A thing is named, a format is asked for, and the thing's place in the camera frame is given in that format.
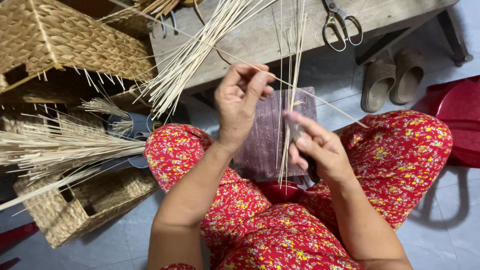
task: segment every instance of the woman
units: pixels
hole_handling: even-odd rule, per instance
[[[252,127],[268,67],[232,66],[215,93],[217,141],[189,125],[166,125],[144,155],[168,192],[152,224],[149,269],[202,269],[200,237],[213,269],[412,269],[395,229],[432,185],[452,147],[441,121],[413,111],[368,115],[340,137],[297,113],[305,133],[290,147],[317,162],[320,183],[299,204],[272,205],[228,164]]]

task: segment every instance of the pair of slippers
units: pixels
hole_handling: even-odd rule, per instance
[[[416,49],[399,51],[395,61],[387,53],[381,55],[365,72],[361,107],[377,112],[385,104],[388,94],[395,104],[412,101],[423,79],[424,61]]]

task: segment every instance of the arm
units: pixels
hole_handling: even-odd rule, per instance
[[[302,168],[307,161],[299,150],[317,161],[317,173],[330,188],[338,228],[348,254],[369,270],[410,270],[412,266],[394,230],[372,207],[360,186],[340,138],[315,121],[289,112],[306,134],[290,146],[290,156]]]
[[[266,71],[265,65],[256,65]],[[257,101],[265,100],[274,78],[267,72],[234,65],[215,92],[220,112],[218,141],[176,183],[156,213],[150,235],[148,269],[175,263],[202,269],[200,225],[227,166],[247,137]]]

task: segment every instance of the hand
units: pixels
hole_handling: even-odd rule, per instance
[[[296,143],[290,145],[288,153],[293,163],[302,169],[308,168],[307,161],[299,156],[299,151],[311,156],[317,162],[318,176],[327,182],[344,182],[355,179],[347,153],[340,138],[333,132],[321,127],[314,120],[297,112],[284,112],[291,120],[298,122],[305,133]]]
[[[266,100],[273,92],[269,83],[275,76],[268,66],[254,64],[261,72],[247,64],[235,64],[215,91],[215,101],[220,112],[219,144],[238,151],[248,136],[255,120],[257,101]]]

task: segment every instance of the woman's left hand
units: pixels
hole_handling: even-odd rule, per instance
[[[257,101],[266,100],[273,92],[269,83],[275,81],[267,72],[268,66],[253,64],[262,71],[247,65],[235,64],[215,91],[215,101],[220,112],[218,142],[231,153],[238,151],[246,139],[255,119]]]

